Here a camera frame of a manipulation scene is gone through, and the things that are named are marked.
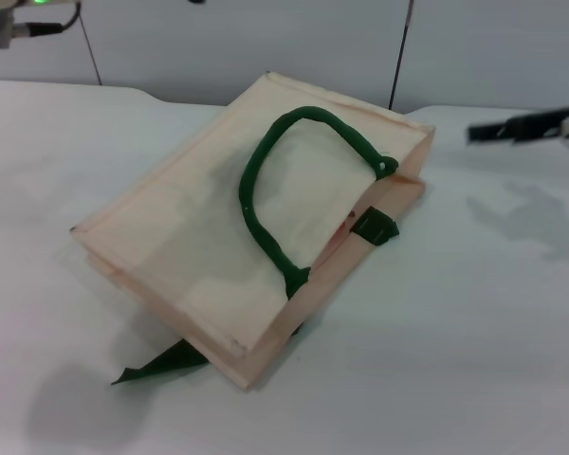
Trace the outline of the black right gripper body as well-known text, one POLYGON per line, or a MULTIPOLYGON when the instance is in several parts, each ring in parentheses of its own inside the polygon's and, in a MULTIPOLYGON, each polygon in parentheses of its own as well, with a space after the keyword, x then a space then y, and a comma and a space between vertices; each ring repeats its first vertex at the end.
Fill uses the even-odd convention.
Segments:
POLYGON ((562 124, 569 119, 569 107, 510 118, 505 131, 514 142, 528 142, 562 136, 562 124))

